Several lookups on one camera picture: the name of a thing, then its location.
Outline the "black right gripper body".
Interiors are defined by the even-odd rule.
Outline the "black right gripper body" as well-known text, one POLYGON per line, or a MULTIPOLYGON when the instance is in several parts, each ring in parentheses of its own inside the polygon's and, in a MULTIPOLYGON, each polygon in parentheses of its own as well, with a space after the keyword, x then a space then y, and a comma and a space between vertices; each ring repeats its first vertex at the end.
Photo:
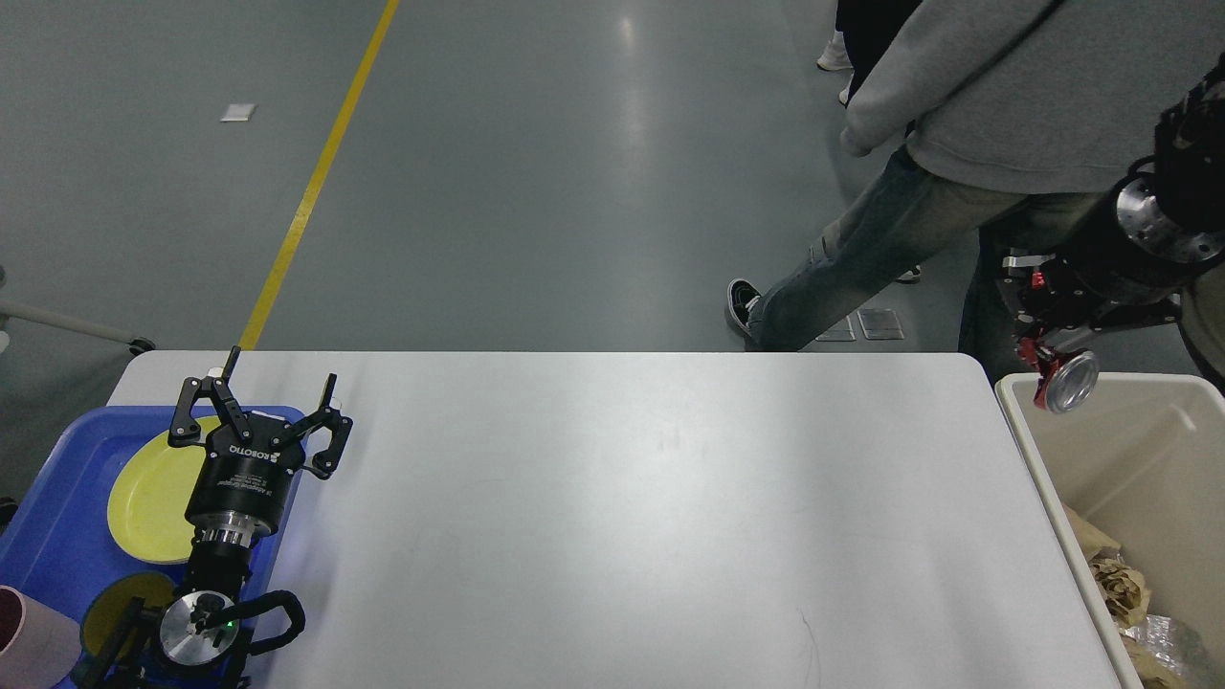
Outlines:
POLYGON ((1127 177, 1054 253, 1044 267, 1087 300, 1181 300, 1183 287, 1223 264, 1223 183, 1127 177))

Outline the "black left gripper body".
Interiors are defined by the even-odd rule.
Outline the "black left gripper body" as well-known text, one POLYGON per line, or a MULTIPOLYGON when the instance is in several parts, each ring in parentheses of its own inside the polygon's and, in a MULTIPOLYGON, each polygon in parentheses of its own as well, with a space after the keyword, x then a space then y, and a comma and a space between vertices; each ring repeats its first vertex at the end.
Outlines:
POLYGON ((251 436, 218 425, 203 441, 206 459, 189 494, 185 519, 205 542, 254 548, 281 527, 295 472, 303 466, 301 443, 273 447, 288 421, 251 421, 251 436))

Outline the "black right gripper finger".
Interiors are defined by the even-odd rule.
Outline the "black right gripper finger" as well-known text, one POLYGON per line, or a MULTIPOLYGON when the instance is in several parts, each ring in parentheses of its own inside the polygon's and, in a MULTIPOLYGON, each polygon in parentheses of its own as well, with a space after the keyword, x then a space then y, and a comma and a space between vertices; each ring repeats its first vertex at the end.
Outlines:
POLYGON ((1006 253, 1000 264, 1000 294, 1013 314, 1011 336, 1016 349, 1060 349, 1058 331, 1044 318, 1054 297, 1046 287, 1044 266, 1055 253, 1006 253))
POLYGON ((1180 322, 1181 300, 1159 300, 1152 304, 1123 302, 1072 300, 1058 306, 1047 320, 1047 348, 1058 353, 1087 349, 1091 342, 1107 333, 1142 330, 1180 322))

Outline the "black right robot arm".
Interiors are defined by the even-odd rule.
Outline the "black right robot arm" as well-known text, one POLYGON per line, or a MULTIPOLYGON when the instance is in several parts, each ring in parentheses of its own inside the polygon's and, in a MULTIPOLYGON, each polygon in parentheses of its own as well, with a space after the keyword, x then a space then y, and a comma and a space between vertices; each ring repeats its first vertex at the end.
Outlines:
POLYGON ((1001 278, 1023 358, 1068 357, 1098 333, 1172 325, 1181 295, 1223 262, 1223 66, 1163 112, 1152 154, 1054 249, 1001 278))

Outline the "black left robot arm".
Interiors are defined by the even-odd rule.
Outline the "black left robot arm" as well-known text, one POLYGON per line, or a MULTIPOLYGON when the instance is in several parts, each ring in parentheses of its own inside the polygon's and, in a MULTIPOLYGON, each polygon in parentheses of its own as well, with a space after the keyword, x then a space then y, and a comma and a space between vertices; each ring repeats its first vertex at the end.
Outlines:
POLYGON ((232 392, 240 348, 218 371, 187 378, 167 424, 172 449, 198 447, 189 495, 172 504, 192 528, 187 570, 169 601, 123 602, 97 651, 74 671, 78 688, 175 688, 205 680, 246 688, 254 656, 272 653, 306 626, 289 591, 254 592, 254 553, 281 532, 299 474, 326 481, 341 467, 353 421, 325 379, 318 408, 298 421, 244 409, 232 392))

